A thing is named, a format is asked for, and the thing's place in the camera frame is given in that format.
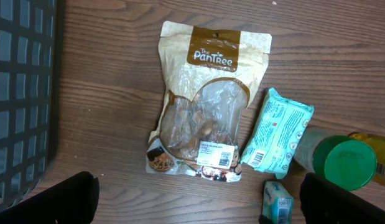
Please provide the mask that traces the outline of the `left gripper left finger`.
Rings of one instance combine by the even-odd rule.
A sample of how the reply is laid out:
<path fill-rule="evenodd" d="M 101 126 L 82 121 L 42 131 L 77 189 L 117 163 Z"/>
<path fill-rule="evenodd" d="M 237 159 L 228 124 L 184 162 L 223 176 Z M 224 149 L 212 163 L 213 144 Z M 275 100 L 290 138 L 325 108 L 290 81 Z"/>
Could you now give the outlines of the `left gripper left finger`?
<path fill-rule="evenodd" d="M 0 223 L 91 223 L 99 195 L 98 178 L 87 171 L 79 172 L 1 212 Z"/>

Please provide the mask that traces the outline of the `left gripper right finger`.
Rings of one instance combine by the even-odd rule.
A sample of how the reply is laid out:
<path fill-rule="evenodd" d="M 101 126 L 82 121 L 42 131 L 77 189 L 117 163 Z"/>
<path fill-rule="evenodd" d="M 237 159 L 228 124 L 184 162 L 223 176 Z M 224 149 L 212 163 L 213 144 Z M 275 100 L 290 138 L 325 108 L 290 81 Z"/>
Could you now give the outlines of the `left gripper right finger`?
<path fill-rule="evenodd" d="M 301 211 L 307 224 L 385 224 L 385 211 L 317 174 L 300 186 Z"/>

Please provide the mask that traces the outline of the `Kleenex tissue pocket pack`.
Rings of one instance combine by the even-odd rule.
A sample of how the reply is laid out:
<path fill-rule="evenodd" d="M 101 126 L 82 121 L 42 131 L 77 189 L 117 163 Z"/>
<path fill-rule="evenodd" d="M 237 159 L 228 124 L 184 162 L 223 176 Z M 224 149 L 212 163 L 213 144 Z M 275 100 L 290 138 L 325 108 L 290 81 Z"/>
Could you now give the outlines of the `Kleenex tissue pocket pack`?
<path fill-rule="evenodd" d="M 294 198 L 277 181 L 264 184 L 262 214 L 274 224 L 291 224 Z"/>

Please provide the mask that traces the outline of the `green lid jar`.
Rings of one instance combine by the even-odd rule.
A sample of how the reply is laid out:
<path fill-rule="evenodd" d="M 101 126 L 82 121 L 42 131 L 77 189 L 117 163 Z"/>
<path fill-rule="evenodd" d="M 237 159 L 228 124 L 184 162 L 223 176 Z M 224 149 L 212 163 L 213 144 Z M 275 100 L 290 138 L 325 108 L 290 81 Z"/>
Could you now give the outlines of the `green lid jar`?
<path fill-rule="evenodd" d="M 376 155 L 369 145 L 315 126 L 304 131 L 294 160 L 307 171 L 348 191 L 364 187 L 377 168 Z"/>

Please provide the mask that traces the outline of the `yellow oil bottle silver cap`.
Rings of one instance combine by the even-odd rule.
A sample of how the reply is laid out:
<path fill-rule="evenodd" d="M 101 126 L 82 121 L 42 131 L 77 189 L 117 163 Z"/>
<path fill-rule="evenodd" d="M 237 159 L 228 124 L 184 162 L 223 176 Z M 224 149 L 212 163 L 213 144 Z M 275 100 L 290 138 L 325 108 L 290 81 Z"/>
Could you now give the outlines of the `yellow oil bottle silver cap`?
<path fill-rule="evenodd" d="M 352 133 L 349 137 L 369 145 L 377 159 L 374 181 L 385 186 L 385 137 L 376 134 Z"/>

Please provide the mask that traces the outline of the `mint green wipes pack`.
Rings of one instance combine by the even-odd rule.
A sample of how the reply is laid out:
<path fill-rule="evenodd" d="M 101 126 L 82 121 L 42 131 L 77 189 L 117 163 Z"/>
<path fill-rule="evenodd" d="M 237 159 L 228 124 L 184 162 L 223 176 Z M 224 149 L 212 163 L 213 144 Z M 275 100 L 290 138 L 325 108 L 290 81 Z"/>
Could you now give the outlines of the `mint green wipes pack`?
<path fill-rule="evenodd" d="M 283 179 L 313 113 L 312 105 L 284 98 L 274 88 L 268 89 L 241 163 Z"/>

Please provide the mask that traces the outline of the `brown Pantree snack pouch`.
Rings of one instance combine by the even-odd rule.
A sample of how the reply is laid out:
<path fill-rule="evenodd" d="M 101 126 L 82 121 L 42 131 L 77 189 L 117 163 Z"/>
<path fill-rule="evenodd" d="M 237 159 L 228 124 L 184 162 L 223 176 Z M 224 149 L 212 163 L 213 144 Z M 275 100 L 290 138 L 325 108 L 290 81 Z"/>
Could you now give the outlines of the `brown Pantree snack pouch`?
<path fill-rule="evenodd" d="M 271 42 L 265 33 L 163 23 L 164 106 L 149 137 L 148 173 L 240 180 L 239 121 L 259 89 Z"/>

